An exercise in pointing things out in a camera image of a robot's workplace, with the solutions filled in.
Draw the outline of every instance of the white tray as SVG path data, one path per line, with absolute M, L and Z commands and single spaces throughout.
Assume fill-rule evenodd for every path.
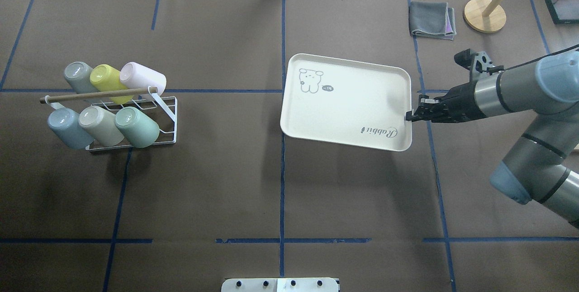
M 402 152 L 411 109 L 403 69 L 300 53 L 289 60 L 280 125 L 297 139 Z

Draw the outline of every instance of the robbit logo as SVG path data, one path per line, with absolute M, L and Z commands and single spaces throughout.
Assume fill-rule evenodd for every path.
M 389 139 L 393 139 L 394 137 L 396 137 L 396 135 L 398 135 L 398 130 L 395 127 L 388 127 L 386 129 L 362 127 L 360 134 L 385 136 Z

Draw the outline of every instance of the cup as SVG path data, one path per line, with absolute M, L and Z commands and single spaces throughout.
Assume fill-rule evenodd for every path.
M 93 71 L 89 65 L 82 61 L 75 61 L 64 68 L 64 79 L 77 94 L 99 92 L 93 84 L 90 83 L 90 73 Z M 91 103 L 99 102 L 98 99 L 89 99 Z
M 78 113 L 68 108 L 52 111 L 48 116 L 48 126 L 64 144 L 73 149 L 90 145 L 95 139 L 78 124 Z
M 136 62 L 129 62 L 124 65 L 120 70 L 119 78 L 120 83 L 128 88 L 156 86 L 159 96 L 163 94 L 167 86 L 167 78 L 165 78 L 165 75 Z M 150 94 L 143 94 L 142 96 L 146 100 L 153 100 Z
M 103 146 L 115 146 L 124 136 L 114 126 L 114 114 L 99 107 L 89 106 L 78 118 L 80 126 Z
M 119 74 L 120 72 L 110 65 L 98 65 L 90 73 L 90 83 L 101 92 L 126 90 L 127 87 L 120 83 Z M 110 100 L 116 104 L 125 104 L 132 98 L 133 96 L 118 96 L 111 97 Z
M 137 148 L 150 146 L 159 137 L 157 122 L 132 106 L 116 113 L 114 125 Z

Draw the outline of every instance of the cup rack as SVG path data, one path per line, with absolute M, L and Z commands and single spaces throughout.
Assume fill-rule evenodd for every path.
M 118 105 L 113 102 L 104 102 L 101 100 L 98 103 L 92 103 L 91 105 L 101 106 L 112 113 L 118 112 L 122 108 L 127 106 L 135 106 L 139 110 L 152 110 L 156 108 L 161 108 L 172 121 L 172 129 L 169 131 L 161 131 L 161 135 L 157 141 L 153 142 L 152 145 L 167 145 L 175 144 L 177 142 L 177 98 L 175 96 L 163 97 L 159 96 L 157 93 L 158 89 L 155 86 L 148 86 L 146 88 L 133 88 L 130 90 L 118 90 L 118 91 L 108 91 L 108 92 L 96 92 L 96 93 L 86 93 L 86 94 L 70 94 L 64 96 L 44 96 L 40 99 L 41 104 L 48 104 L 53 109 L 64 108 L 64 105 L 60 102 L 65 101 L 75 101 L 75 100 L 88 100 L 88 99 L 101 99 L 105 97 L 116 97 L 116 96 L 134 96 L 139 94 L 149 94 L 153 100 L 130 100 L 126 104 Z M 89 152 L 99 152 L 102 150 L 119 149 L 119 148 L 129 148 L 133 147 L 128 144 L 126 139 L 115 146 L 101 146 L 96 141 L 92 142 L 89 146 L 85 148 Z

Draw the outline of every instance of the gray cloth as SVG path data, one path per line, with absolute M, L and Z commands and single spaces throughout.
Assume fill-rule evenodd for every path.
M 408 22 L 416 36 L 453 40 L 456 35 L 455 10 L 448 3 L 411 1 Z

